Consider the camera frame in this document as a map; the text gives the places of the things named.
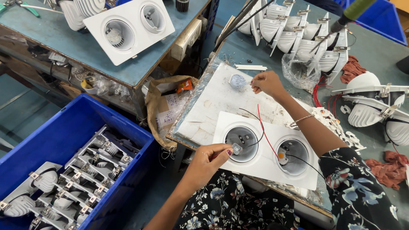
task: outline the green handle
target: green handle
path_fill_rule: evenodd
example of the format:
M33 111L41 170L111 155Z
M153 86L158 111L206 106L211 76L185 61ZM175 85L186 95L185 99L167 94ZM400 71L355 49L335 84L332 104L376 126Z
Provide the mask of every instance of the green handle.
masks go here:
M40 15L37 13L37 11L35 11L33 8L25 7L25 9L28 10L28 11L30 11L30 12L32 12L37 18L40 17Z
M355 21L367 10L376 0L355 0L344 10L344 15Z
M3 4L0 4L0 13L3 13L7 8L3 6Z

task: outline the woman's right hand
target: woman's right hand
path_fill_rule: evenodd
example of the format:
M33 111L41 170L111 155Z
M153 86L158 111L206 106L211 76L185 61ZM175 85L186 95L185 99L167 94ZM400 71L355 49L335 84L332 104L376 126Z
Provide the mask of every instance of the woman's right hand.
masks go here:
M282 97L289 95L284 89L279 76L274 71L266 71L257 74L250 84L255 94L263 91L279 103Z

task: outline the pliers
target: pliers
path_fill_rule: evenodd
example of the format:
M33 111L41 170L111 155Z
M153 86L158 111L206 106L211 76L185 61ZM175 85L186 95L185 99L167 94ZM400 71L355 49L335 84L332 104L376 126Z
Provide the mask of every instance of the pliers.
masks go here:
M2 13L3 11L5 11L7 9L7 7L16 4L18 6L20 5L28 5L27 2L22 2L19 0L7 0L5 3L3 3L3 5L0 5L0 13ZM40 17L40 15L37 13L37 11L35 11L33 8L28 8L28 7L24 7L26 10L30 11L32 14L34 14L34 16L36 16L37 18Z

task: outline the sleeve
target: sleeve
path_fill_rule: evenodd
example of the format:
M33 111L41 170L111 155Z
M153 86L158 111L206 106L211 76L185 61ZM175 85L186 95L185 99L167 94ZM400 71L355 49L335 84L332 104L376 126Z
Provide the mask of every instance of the sleeve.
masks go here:
M355 150L329 151L320 157L319 165L326 178L336 229L402 229L396 207Z

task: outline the woman's left hand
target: woman's left hand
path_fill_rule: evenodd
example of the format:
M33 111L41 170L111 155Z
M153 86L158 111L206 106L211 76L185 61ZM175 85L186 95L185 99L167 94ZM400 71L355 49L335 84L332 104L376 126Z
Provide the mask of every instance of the woman's left hand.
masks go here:
M211 144L200 146L190 162L189 167L180 180L178 187L183 188L186 195L192 196L197 190L204 187L216 171L233 153L231 144Z

